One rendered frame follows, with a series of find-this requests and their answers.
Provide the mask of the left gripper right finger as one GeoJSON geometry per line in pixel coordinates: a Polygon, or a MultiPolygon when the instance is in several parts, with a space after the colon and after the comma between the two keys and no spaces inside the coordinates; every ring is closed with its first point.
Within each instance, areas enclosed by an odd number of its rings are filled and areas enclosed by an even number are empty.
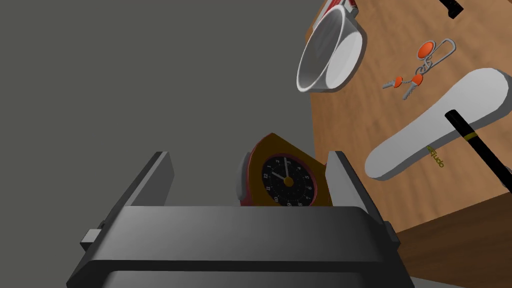
{"type": "Polygon", "coordinates": [[[325,178],[334,206],[367,207],[368,193],[343,152],[329,151],[325,178]]]}

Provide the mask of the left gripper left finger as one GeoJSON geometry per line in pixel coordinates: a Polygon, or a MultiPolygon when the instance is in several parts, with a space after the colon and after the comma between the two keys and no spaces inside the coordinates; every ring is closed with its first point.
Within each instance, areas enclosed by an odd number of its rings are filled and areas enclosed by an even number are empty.
{"type": "Polygon", "coordinates": [[[125,206],[164,206],[175,176],[170,154],[156,153],[156,159],[125,202],[125,206]]]}

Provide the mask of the orange alarm clock black dial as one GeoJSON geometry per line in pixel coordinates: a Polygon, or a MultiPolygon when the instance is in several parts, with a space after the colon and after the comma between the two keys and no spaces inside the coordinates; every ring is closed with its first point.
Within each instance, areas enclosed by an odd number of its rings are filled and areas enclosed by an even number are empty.
{"type": "Polygon", "coordinates": [[[235,191],[241,206],[332,206],[326,165],[275,133],[243,156],[235,191]]]}

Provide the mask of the brown wooden table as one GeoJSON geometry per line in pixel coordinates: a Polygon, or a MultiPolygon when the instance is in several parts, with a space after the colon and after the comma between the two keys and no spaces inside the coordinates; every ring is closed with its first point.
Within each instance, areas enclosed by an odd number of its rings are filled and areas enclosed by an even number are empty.
{"type": "Polygon", "coordinates": [[[458,0],[450,19],[439,0],[356,0],[367,35],[354,77],[335,93],[311,95],[316,158],[342,151],[382,217],[401,241],[399,253],[416,278],[465,288],[512,288],[512,194],[462,138],[387,180],[365,173],[369,152],[438,101],[463,76],[495,68],[512,76],[512,3],[458,0]],[[456,50],[403,100],[427,41],[452,39],[456,50]]]}

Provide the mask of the white paddle-shaped object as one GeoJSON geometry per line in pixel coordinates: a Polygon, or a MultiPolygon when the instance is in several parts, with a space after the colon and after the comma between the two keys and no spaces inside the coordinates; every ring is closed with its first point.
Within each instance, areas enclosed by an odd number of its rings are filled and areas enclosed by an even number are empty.
{"type": "Polygon", "coordinates": [[[460,137],[445,118],[456,110],[474,129],[512,112],[512,76],[494,68],[470,71],[417,119],[373,149],[365,161],[367,177],[386,181],[429,152],[460,137]]]}

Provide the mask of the white mug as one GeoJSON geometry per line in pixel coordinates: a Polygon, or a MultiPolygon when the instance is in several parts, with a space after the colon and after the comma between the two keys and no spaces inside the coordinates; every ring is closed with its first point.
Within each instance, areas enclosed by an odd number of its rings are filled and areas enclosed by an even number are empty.
{"type": "Polygon", "coordinates": [[[318,93],[341,89],[355,74],[366,49],[366,38],[343,4],[320,19],[303,49],[296,87],[318,93]]]}

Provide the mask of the black pen with yellow band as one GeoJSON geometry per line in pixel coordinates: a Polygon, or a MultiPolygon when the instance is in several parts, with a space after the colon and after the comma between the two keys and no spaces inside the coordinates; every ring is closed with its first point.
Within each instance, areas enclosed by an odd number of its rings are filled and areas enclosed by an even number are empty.
{"type": "Polygon", "coordinates": [[[452,109],[444,115],[462,138],[468,142],[477,155],[485,162],[500,183],[512,194],[512,171],[508,169],[477,135],[468,122],[452,109]]]}

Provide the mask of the red and white object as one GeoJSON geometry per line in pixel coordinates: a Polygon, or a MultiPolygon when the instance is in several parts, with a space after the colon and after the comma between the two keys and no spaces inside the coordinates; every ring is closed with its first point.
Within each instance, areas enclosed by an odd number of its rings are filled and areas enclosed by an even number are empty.
{"type": "Polygon", "coordinates": [[[321,15],[324,16],[330,9],[336,5],[343,6],[347,12],[354,18],[359,13],[359,8],[355,0],[327,0],[324,8],[322,9],[321,15]]]}

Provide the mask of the small black object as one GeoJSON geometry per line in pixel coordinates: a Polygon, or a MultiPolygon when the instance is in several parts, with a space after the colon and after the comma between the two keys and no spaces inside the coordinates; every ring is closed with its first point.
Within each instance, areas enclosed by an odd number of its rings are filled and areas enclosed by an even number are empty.
{"type": "Polygon", "coordinates": [[[446,9],[451,19],[455,19],[464,10],[464,7],[457,0],[438,0],[446,9]]]}

